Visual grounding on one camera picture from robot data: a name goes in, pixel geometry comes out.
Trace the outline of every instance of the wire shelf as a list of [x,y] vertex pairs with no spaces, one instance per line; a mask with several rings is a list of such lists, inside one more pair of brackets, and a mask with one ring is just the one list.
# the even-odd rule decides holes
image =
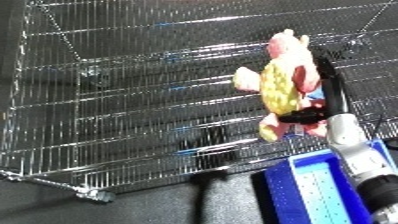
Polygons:
[[285,28],[335,62],[367,134],[397,134],[398,3],[386,0],[26,1],[0,165],[34,178],[125,192],[194,173],[264,168],[324,141],[258,139],[266,111],[231,84],[261,70]]

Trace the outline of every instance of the blue container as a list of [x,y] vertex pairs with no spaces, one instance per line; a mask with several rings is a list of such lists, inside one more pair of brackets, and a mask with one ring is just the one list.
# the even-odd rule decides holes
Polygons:
[[[381,140],[370,142],[396,169]],[[370,224],[371,216],[331,150],[291,156],[265,176],[281,224]]]

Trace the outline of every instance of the toy ear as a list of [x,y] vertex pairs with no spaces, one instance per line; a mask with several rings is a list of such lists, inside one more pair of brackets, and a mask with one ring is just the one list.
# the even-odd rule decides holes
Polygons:
[[294,35],[294,31],[291,29],[285,29],[283,31],[284,34],[289,35],[289,36],[293,36]]
[[308,45],[310,44],[310,38],[307,35],[303,35],[300,38],[300,43],[304,46],[304,47],[308,47]]

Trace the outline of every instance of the toy leg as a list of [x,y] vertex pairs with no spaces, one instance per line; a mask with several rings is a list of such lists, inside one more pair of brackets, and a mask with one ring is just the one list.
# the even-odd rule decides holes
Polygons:
[[309,135],[326,137],[326,121],[320,121],[317,124],[304,125],[304,130]]
[[[325,105],[325,100],[318,99],[318,100],[309,100],[308,98],[303,99],[301,102],[301,108],[307,107],[322,107]],[[317,124],[310,124],[304,125],[304,130],[309,135],[319,136],[319,137],[326,137],[326,121],[320,121]]]
[[268,142],[282,138],[291,124],[281,123],[274,113],[270,113],[260,122],[260,136]]
[[243,91],[260,91],[260,75],[252,70],[240,67],[233,78],[235,88]]

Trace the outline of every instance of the metal rod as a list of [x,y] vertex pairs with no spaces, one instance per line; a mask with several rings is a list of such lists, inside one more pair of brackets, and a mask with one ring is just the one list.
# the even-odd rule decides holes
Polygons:
[[48,9],[48,7],[44,6],[44,0],[36,0],[35,1],[35,5],[42,11],[44,16],[46,16],[47,19],[50,21],[50,24],[52,25],[52,27],[59,33],[58,35],[60,36],[61,41],[66,45],[66,47],[68,48],[68,51],[72,54],[74,60],[76,60],[77,62],[80,62],[82,60],[82,58],[77,53],[75,47],[69,41],[69,39],[65,35],[65,33],[62,32],[61,27],[59,26],[59,24],[55,20],[54,16],[51,14],[51,12]]

